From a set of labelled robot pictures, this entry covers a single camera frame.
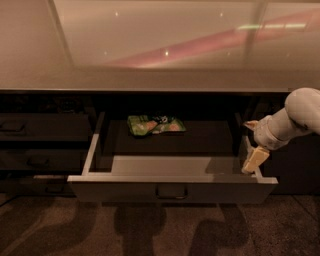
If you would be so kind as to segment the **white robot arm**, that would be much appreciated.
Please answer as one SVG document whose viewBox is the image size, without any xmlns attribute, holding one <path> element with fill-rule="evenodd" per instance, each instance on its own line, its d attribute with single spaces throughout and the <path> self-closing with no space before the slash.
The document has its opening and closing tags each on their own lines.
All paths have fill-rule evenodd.
<svg viewBox="0 0 320 256">
<path fill-rule="evenodd" d="M 257 147 L 249 151 L 242 171 L 253 173 L 267 160 L 271 151 L 286 146 L 296 137 L 320 134 L 320 91 L 296 89 L 286 97 L 281 110 L 260 120 L 246 121 L 244 126 L 253 132 Z"/>
</svg>

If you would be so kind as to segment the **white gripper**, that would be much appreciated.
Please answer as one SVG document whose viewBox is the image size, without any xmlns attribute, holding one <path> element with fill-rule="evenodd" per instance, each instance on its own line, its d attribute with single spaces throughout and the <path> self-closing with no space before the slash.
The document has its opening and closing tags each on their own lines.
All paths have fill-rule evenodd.
<svg viewBox="0 0 320 256">
<path fill-rule="evenodd" d="M 245 155 L 242 172 L 254 173 L 269 157 L 269 150 L 277 150 L 290 141 L 290 119 L 287 115 L 267 115 L 259 122 L 246 121 L 243 125 L 254 131 L 254 140 L 259 145 L 250 147 Z"/>
</svg>

